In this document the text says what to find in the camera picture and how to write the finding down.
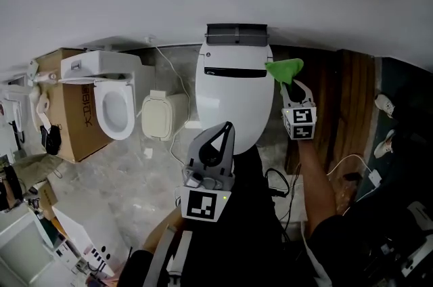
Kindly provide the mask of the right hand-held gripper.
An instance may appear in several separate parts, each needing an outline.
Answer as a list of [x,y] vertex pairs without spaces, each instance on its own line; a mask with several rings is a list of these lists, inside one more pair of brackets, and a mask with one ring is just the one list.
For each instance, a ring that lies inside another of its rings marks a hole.
[[283,100],[283,124],[291,140],[312,140],[317,122],[317,108],[314,104],[312,91],[302,82],[294,79],[293,83],[304,92],[300,105],[295,105],[290,94],[292,87],[281,82],[280,94]]

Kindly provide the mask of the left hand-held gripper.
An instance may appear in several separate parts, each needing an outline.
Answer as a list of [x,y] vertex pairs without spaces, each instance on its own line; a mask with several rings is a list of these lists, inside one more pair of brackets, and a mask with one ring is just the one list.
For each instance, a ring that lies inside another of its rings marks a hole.
[[205,129],[189,146],[183,168],[181,214],[185,219],[217,222],[231,196],[235,129],[226,121]]

